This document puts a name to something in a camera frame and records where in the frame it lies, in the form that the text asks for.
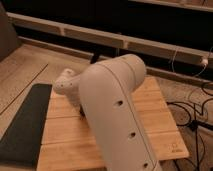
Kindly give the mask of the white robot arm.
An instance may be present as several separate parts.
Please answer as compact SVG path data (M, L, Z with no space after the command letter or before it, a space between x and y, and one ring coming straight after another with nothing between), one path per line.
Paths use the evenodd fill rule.
M66 69L53 84L61 95L78 92L108 171L162 171L132 99L145 76L143 60L127 54L96 62L79 75Z

